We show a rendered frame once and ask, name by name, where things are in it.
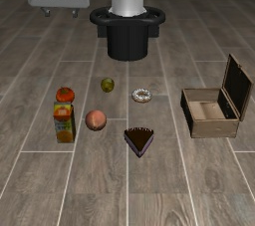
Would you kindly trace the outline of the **red tomato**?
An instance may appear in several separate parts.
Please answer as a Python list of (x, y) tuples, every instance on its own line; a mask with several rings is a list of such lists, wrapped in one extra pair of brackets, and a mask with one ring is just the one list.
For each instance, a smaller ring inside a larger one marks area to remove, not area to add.
[(71, 103), (75, 99), (75, 93), (71, 88), (61, 87), (56, 92), (56, 100), (60, 103)]

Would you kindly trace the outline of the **wooden box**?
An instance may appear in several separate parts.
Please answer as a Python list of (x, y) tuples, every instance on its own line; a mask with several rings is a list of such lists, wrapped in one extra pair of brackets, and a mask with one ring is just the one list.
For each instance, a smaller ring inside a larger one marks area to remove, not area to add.
[(180, 105), (192, 138), (236, 136), (240, 120), (222, 89), (183, 89)]

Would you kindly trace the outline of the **wooden box lid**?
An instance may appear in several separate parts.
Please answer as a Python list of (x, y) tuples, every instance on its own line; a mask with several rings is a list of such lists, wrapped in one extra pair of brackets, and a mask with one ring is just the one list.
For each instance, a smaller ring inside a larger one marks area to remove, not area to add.
[(240, 121), (244, 119), (252, 88), (253, 81), (237, 59), (230, 54), (221, 88), (223, 112), (228, 118), (238, 118)]

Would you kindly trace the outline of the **green round fruit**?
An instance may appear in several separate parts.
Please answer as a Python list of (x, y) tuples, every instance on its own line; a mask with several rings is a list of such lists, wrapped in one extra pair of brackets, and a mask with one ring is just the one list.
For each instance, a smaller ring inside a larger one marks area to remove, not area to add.
[(115, 87), (115, 82), (111, 78), (104, 78), (101, 81), (101, 88), (105, 93), (110, 93)]

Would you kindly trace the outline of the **orange juice carton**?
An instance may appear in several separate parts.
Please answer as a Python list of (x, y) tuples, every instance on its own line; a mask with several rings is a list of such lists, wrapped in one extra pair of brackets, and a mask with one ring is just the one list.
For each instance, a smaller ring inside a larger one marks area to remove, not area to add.
[(76, 124), (73, 105), (71, 103), (54, 102), (53, 119), (57, 142), (74, 142), (76, 138)]

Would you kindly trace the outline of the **pink peach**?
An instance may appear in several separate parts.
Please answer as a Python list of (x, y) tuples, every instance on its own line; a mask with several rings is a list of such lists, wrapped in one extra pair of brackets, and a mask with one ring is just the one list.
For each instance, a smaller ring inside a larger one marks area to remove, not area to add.
[(107, 117), (101, 111), (90, 111), (85, 117), (85, 124), (90, 130), (102, 130), (107, 124)]

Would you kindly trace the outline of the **white sprinkled donut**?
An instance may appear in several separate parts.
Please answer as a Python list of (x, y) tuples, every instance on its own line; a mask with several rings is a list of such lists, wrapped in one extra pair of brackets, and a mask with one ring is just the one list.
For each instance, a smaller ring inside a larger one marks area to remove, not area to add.
[(131, 98), (137, 103), (148, 103), (152, 99), (152, 93), (148, 89), (139, 88), (131, 93)]

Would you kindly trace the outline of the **chocolate cake wedge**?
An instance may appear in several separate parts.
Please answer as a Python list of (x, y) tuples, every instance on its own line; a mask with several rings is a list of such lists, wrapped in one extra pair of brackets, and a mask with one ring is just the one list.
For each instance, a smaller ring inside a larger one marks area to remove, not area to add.
[(125, 130), (125, 140), (137, 157), (142, 157), (151, 142), (154, 132), (146, 127), (132, 127)]

